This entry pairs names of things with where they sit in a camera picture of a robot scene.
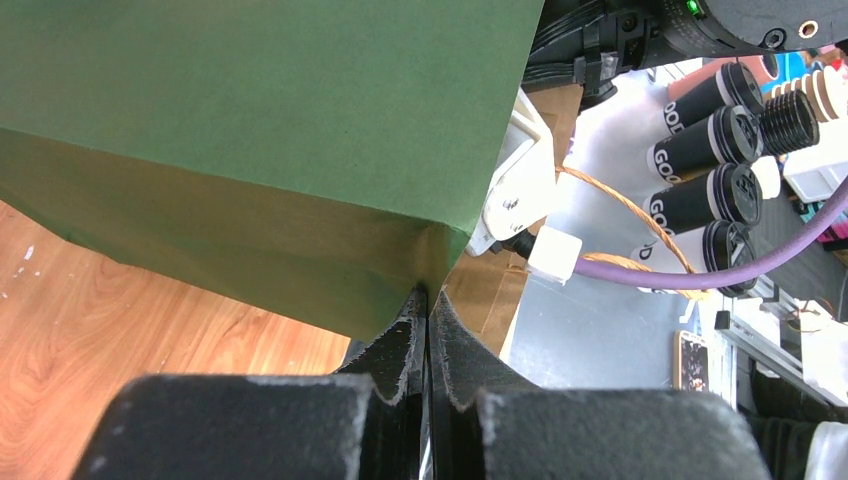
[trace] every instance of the white cloth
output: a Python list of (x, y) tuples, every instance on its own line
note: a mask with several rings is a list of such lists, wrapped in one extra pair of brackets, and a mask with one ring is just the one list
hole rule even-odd
[(848, 425), (822, 422), (813, 433), (805, 480), (848, 478)]

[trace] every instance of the green led light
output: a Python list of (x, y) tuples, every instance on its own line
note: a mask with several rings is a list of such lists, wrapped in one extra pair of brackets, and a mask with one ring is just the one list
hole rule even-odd
[(697, 15), (701, 13), (701, 7), (695, 0), (689, 0), (688, 2), (686, 2), (686, 7), (689, 8), (689, 11), (692, 12), (692, 15)]

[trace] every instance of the white connector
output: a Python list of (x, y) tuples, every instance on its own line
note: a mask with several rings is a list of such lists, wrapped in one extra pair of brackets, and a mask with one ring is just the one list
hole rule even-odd
[(543, 226), (536, 235), (536, 243), (527, 259), (527, 271), (565, 285), (574, 273), (581, 248), (583, 240)]

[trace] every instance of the green paper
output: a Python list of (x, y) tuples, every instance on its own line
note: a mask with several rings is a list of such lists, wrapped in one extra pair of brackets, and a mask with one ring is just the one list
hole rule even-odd
[(0, 199), (368, 339), (480, 212), (542, 2), (0, 4)]

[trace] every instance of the wooden floor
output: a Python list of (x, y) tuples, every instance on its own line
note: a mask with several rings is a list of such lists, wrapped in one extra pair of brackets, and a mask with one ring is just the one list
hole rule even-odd
[(0, 203), (0, 479), (67, 478), (150, 372), (323, 374), (348, 339), (53, 236)]

